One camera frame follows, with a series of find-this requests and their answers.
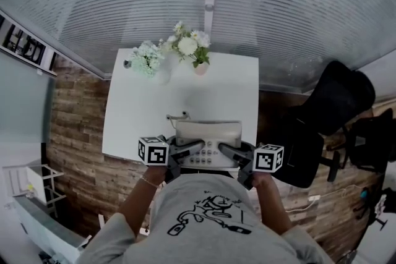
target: person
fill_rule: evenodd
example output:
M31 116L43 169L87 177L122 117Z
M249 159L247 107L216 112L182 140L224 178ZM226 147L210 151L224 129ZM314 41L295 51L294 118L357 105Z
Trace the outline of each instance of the person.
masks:
M78 264L333 263L293 226L272 176L257 172L256 216L246 189L218 174L182 174L158 194L150 234L136 242L166 168L149 167L131 194L84 250Z

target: power outlet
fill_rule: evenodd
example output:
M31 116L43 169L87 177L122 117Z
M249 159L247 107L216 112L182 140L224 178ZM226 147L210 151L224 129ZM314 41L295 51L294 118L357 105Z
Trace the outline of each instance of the power outlet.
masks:
M315 202L316 200L319 200L319 199L321 199L320 195L313 195L313 196L308 197L309 202Z

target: white cable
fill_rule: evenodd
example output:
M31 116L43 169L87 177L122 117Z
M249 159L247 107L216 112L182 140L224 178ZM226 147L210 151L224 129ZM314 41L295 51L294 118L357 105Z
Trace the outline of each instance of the white cable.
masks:
M306 208L304 208L304 209L286 210L286 212L305 211L305 210L307 210L308 208L312 207L312 205L313 205L314 203L316 203L318 200L314 200L313 202L311 202L311 204L310 204L308 207L306 207Z
M176 128L175 128L174 125L173 125L172 119L169 119L169 120L171 121L171 125L172 125L173 129L176 130Z
M363 187L360 187L360 186L357 186L357 185L349 185L349 186L346 186L345 188L341 188L341 189L335 190L335 191L333 191L333 192L329 192L329 193L327 193L327 194L321 195L321 198L322 198L322 197L329 196L329 195L332 195L332 194L335 194L336 192L339 192L339 191L341 191L341 190L343 190L343 193L342 193L342 196L341 196L341 197L344 197L344 196L345 196L345 193L347 192L347 189L348 189L349 187L357 187L357 188L363 189ZM307 210L308 208L312 207L313 204L316 203L316 202L318 202L319 200L320 200L320 199L314 200L313 202L311 202L311 204L310 204L308 207L306 207L306 208L304 208L304 209L286 210L286 212L289 213L289 212L294 212L294 211L305 211L305 210Z

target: black print design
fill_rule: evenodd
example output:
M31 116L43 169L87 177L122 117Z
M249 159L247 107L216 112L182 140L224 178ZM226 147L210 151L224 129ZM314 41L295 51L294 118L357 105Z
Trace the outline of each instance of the black print design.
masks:
M280 149L279 146L277 145L269 145L267 144L264 148L262 148L263 150L271 150L271 151L277 151Z
M145 151L145 146L142 142L139 141L139 157L144 160L144 151Z
M195 202L194 209L182 212L178 216L178 224L175 224L172 228L169 229L168 234L170 236L178 236L181 231L186 228L186 225L189 222L189 218L191 216L194 218L197 223L203 222L205 219L214 221L218 223L223 229L228 229L233 232L237 232L240 234L250 234L252 231L249 229L243 228L241 226L234 226L225 223L225 219L232 219L232 215L226 213L227 209L230 209L233 203L229 198L226 198L221 195L216 195L213 197L207 197L203 201ZM243 224L244 212L243 210L239 210L241 214L241 224Z
M144 142L147 143L158 143L158 142L162 142L159 138L156 137L149 137L149 138L142 138L144 140Z
M277 168L282 165L282 158L283 158L283 150L277 154L277 163L275 165Z
M258 153L256 160L256 169L271 171L273 166L273 153Z
M148 148L148 163L165 163L166 148L152 147Z

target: beige device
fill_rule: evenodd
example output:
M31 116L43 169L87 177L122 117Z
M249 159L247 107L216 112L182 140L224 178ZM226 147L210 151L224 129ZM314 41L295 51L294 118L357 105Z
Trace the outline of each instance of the beige device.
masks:
M242 123L240 121L177 121L176 144L185 145L203 140L205 147L191 156L179 160L184 168L235 169L238 164L220 153L218 144L241 146Z

